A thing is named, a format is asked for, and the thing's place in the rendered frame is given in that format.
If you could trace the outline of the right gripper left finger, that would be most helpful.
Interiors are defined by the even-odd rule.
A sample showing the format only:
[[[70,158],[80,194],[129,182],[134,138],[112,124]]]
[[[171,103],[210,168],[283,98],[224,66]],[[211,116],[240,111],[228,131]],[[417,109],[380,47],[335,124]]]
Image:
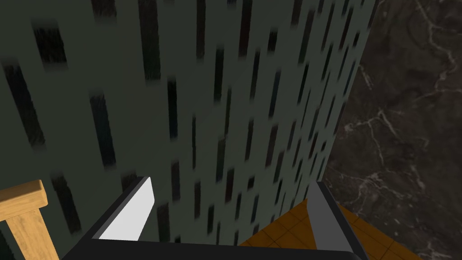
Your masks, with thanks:
[[[137,241],[154,203],[151,178],[137,177],[89,229],[88,238]]]

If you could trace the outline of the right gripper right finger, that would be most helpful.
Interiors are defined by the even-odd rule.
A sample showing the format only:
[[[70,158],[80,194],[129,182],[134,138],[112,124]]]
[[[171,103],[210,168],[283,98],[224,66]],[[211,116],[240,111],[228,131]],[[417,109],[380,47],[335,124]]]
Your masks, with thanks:
[[[362,253],[361,243],[324,183],[310,183],[307,212],[317,249]]]

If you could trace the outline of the light wooden table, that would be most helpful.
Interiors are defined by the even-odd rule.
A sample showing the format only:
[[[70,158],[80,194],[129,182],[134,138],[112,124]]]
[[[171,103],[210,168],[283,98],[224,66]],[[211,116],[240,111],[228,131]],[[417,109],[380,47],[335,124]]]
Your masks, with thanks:
[[[47,205],[41,180],[0,190],[0,222],[7,222],[25,260],[60,260],[40,212]]]

